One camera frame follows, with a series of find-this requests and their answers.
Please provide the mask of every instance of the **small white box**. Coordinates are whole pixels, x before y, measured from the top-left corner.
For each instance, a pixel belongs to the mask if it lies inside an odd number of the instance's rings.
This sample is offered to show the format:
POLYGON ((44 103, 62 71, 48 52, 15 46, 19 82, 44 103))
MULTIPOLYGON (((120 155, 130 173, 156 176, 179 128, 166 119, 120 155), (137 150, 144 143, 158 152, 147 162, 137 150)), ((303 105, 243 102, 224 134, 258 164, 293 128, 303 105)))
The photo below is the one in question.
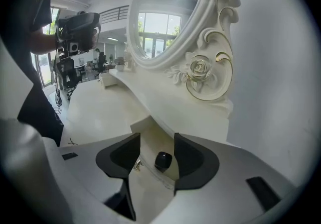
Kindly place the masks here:
POLYGON ((109 73, 100 73, 99 80, 104 88, 111 86, 111 85, 117 85, 117 79, 114 78, 109 73))

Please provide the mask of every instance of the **carved rose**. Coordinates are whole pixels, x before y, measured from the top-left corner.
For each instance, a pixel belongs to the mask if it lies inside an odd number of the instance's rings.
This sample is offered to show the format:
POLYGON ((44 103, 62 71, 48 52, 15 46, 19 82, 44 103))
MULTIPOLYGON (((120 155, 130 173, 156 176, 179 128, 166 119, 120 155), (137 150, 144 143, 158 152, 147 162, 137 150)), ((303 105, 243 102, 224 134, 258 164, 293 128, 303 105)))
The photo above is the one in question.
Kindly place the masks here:
POLYGON ((187 69, 187 75, 195 82, 203 82, 208 79, 212 73, 212 64, 209 58, 203 55, 196 55, 191 59, 190 67, 187 69))

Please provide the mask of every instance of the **vanity tabletop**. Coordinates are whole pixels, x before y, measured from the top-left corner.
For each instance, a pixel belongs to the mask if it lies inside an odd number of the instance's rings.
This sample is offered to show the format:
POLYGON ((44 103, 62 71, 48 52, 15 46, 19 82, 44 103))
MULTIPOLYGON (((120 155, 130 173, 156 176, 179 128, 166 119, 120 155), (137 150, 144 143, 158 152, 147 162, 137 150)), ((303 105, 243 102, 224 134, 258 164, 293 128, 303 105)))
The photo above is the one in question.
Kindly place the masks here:
POLYGON ((81 145, 131 133, 130 125, 148 116, 126 86, 80 83, 71 96, 60 146, 69 146, 69 138, 81 145))
POLYGON ((171 86, 161 84, 161 81, 149 83, 138 72, 134 74, 113 69, 109 74, 131 90, 171 137, 174 133, 182 133, 232 145, 226 141, 229 120, 219 106, 186 99, 182 94, 173 93, 171 86))

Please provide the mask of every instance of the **ornate mirror frame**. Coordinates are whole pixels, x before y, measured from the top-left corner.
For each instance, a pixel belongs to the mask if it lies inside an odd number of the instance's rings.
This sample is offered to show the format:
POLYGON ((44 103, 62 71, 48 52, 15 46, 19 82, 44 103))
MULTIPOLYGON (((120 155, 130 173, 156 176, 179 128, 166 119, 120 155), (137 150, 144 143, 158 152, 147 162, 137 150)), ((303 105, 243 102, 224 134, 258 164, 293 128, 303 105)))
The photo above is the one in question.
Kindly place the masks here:
POLYGON ((155 58, 147 58, 138 43, 139 2, 132 0, 127 20, 127 62, 146 70, 163 70, 175 85, 203 101, 225 95, 233 76, 230 24, 238 22, 240 0, 198 0, 194 11, 172 45, 155 58))

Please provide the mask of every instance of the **oval mirror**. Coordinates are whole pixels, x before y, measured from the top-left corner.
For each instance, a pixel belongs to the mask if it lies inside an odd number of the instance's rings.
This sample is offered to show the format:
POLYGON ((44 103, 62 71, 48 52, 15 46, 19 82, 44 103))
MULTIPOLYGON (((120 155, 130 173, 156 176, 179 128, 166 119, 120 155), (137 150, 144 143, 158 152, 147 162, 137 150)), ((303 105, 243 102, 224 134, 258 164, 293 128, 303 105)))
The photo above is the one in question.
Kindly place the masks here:
POLYGON ((174 42, 192 15, 198 0, 139 0, 136 43, 144 57, 162 54, 174 42))

